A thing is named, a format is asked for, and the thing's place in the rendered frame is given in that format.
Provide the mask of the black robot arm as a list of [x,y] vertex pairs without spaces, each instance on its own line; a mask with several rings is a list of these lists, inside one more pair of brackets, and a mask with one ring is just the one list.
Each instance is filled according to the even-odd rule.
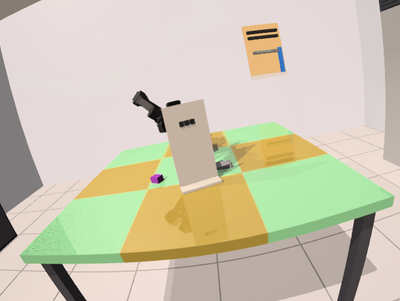
[[149,111],[147,117],[155,120],[155,123],[157,123],[156,125],[161,133],[167,132],[161,112],[161,107],[152,103],[148,99],[148,96],[142,91],[137,92],[132,100],[133,105],[136,105],[137,107],[142,106],[143,108],[147,109],[147,111]]

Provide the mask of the beige panel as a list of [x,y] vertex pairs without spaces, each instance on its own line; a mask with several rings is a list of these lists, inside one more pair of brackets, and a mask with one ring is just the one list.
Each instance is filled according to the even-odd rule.
[[182,194],[218,183],[204,100],[161,109]]

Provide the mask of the small purple block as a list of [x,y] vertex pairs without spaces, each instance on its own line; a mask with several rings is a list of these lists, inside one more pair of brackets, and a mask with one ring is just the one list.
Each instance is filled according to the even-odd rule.
[[150,180],[152,183],[159,184],[164,178],[162,174],[154,174],[154,176],[150,177]]

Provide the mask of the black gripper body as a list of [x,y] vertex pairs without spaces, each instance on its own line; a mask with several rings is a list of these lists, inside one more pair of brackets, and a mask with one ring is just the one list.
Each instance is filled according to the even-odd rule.
[[181,101],[180,101],[180,100],[177,100],[177,101],[168,102],[168,103],[166,103],[166,108],[168,108],[168,107],[170,107],[170,106],[177,105],[177,104],[181,104]]

